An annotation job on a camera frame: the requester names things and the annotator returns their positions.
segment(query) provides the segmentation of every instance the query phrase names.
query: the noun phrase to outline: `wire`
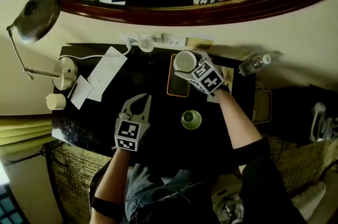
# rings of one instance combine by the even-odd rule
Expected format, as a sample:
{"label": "wire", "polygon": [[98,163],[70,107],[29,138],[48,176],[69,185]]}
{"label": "wire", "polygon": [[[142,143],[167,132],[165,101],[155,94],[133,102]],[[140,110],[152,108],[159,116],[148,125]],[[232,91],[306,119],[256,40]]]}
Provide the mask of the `wire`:
{"label": "wire", "polygon": [[241,218],[241,217],[244,216],[244,212],[243,212],[242,210],[238,209],[238,208],[235,208],[235,209],[234,209],[234,213],[235,213],[235,214],[237,214],[237,213],[236,213],[236,210],[238,210],[238,211],[240,212],[240,215],[238,216],[239,218]]}
{"label": "wire", "polygon": [[[129,52],[130,52],[131,48],[128,48],[128,50],[121,54],[122,56],[125,56],[127,55]],[[62,56],[59,56],[59,60],[62,59],[62,58],[73,58],[73,59],[78,59],[78,60],[88,60],[88,59],[92,59],[92,58],[102,58],[104,57],[104,55],[91,55],[91,56],[87,56],[87,57],[76,57],[76,56],[73,56],[73,55],[62,55]]]}
{"label": "wire", "polygon": [[142,201],[142,200],[143,200],[150,192],[152,192],[152,191],[154,191],[154,190],[157,190],[157,189],[169,189],[169,190],[174,191],[175,194],[179,193],[182,197],[184,197],[184,198],[187,200],[187,202],[190,204],[190,206],[192,206],[190,200],[189,200],[184,194],[182,194],[180,191],[175,190],[175,189],[172,189],[172,188],[167,188],[166,186],[159,186],[159,187],[157,187],[157,188],[150,189],[147,193],[145,193],[145,194],[143,195],[143,197],[142,197],[142,198],[140,199],[140,201],[138,202],[138,204],[137,204],[137,206],[136,206],[134,212],[132,213],[131,218],[134,217],[134,214],[135,214],[135,212],[136,212],[136,210],[137,210],[139,204],[141,203],[141,201]]}
{"label": "wire", "polygon": [[[56,158],[55,156],[52,154],[52,150],[55,149],[55,148],[58,148],[59,146],[61,146],[64,142],[61,142],[61,143],[58,143],[56,146],[51,146],[51,149],[50,149],[50,153],[51,153],[51,157],[52,157],[52,160],[54,160],[55,162],[57,162],[58,164],[60,165],[63,165],[65,166],[66,164],[63,164],[63,163],[60,163]],[[26,157],[23,157],[23,158],[20,158],[18,160],[7,160],[7,162],[4,164],[4,166],[10,166],[10,165],[14,165],[16,163],[19,163],[19,162],[22,162],[22,161],[25,161],[25,160],[28,160],[28,159],[32,159],[36,156],[39,156],[39,155],[42,155],[42,156],[45,156],[46,157],[46,148],[45,148],[45,145],[43,144],[41,149],[38,150],[35,154],[33,155],[30,155],[30,156],[26,156]]]}
{"label": "wire", "polygon": [[87,56],[87,57],[76,57],[76,56],[72,56],[72,55],[62,55],[59,56],[59,60],[62,58],[73,58],[73,59],[78,59],[78,60],[88,60],[88,59],[92,59],[92,58],[102,58],[104,55],[91,55],[91,56]]}
{"label": "wire", "polygon": [[[134,204],[136,204],[136,206],[137,206],[137,202],[136,201],[134,201],[134,200],[125,200],[125,202],[123,203],[123,206],[126,204],[126,202],[127,201],[132,201],[132,202],[134,202]],[[123,220],[127,223],[128,222],[128,220],[127,220],[127,218],[126,218],[126,212],[123,214]]]}

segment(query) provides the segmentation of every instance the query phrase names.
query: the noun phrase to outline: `yellow curtain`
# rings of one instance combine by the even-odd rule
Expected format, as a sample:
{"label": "yellow curtain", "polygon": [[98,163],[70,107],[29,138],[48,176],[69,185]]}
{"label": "yellow curtain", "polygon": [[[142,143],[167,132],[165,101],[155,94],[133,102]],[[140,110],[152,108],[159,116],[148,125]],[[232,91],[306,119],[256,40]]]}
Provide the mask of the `yellow curtain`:
{"label": "yellow curtain", "polygon": [[0,156],[54,140],[51,119],[0,119]]}

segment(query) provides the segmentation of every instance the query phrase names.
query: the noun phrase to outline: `woven mat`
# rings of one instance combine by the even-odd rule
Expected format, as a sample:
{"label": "woven mat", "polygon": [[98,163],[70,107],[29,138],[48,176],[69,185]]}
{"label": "woven mat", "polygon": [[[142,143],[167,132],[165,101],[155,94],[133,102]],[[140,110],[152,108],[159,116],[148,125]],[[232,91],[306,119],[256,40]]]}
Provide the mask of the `woven mat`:
{"label": "woven mat", "polygon": [[[338,139],[296,148],[294,144],[269,137],[271,158],[278,167],[289,193],[316,182],[323,171],[338,160]],[[88,190],[91,178],[109,157],[63,144],[53,150],[64,164],[53,164],[54,176],[65,211],[73,223],[87,224],[90,220]]]}

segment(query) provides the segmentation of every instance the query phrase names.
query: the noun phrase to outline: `cream wall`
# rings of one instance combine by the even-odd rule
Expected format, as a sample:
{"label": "cream wall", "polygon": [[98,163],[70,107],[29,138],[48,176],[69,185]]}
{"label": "cream wall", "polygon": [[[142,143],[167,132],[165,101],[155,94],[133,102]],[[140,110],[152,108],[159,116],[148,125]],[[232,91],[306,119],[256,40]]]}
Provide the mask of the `cream wall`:
{"label": "cream wall", "polygon": [[[0,4],[1,13],[4,13],[0,26],[5,29],[25,2],[4,0]],[[129,25],[61,13],[52,31],[28,47],[57,59],[66,43],[122,43],[121,32],[201,34],[215,39],[210,52],[221,56],[241,59],[257,50],[279,53],[279,59],[274,58],[274,64],[259,74],[266,88],[312,83],[338,90],[337,10],[338,0],[324,0],[296,12],[263,20],[196,27]]]}
{"label": "cream wall", "polygon": [[[35,154],[41,146],[4,157],[6,160],[18,160]],[[48,176],[46,158],[33,159],[5,168],[10,187],[21,210],[30,224],[62,224],[61,213],[55,201]]]}
{"label": "cream wall", "polygon": [[[17,47],[27,67],[52,71],[55,61],[22,45]],[[53,91],[51,79],[30,80],[22,71],[10,41],[0,36],[0,115],[50,113],[46,96]]]}

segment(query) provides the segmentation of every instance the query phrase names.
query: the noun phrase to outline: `plastic water bottle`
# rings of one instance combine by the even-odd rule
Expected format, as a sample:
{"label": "plastic water bottle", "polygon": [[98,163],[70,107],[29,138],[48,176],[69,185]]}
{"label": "plastic water bottle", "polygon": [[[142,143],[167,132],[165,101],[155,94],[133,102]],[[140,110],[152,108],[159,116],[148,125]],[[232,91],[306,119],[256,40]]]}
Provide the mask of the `plastic water bottle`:
{"label": "plastic water bottle", "polygon": [[262,70],[266,65],[271,63],[269,54],[258,55],[252,57],[238,66],[238,71],[242,76],[257,73]]}

